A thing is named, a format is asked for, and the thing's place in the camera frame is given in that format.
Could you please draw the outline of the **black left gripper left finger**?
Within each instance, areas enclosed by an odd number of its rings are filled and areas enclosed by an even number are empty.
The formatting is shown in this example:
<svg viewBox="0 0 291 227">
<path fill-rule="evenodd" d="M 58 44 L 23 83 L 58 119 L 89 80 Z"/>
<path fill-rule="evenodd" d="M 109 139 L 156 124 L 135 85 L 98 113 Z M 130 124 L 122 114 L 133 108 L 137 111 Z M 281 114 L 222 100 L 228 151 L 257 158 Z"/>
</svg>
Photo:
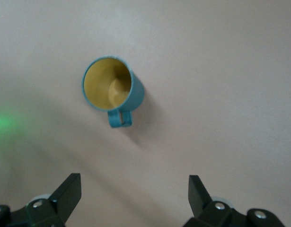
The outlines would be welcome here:
<svg viewBox="0 0 291 227">
<path fill-rule="evenodd" d="M 81 176 L 70 174 L 46 199 L 34 199 L 14 212 L 0 205 L 0 227 L 64 227 L 81 199 Z"/>
</svg>

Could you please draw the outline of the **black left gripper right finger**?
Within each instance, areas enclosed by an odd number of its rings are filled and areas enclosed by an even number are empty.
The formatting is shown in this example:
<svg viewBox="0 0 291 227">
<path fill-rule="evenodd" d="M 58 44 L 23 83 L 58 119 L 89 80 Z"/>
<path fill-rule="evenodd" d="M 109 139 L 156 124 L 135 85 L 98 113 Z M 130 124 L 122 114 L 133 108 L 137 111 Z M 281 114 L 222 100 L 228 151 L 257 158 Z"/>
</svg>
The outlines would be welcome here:
<svg viewBox="0 0 291 227">
<path fill-rule="evenodd" d="M 185 227 L 283 227 L 272 212 L 253 208 L 243 215 L 226 202 L 213 200 L 197 175 L 189 176 L 188 201 L 193 217 Z"/>
</svg>

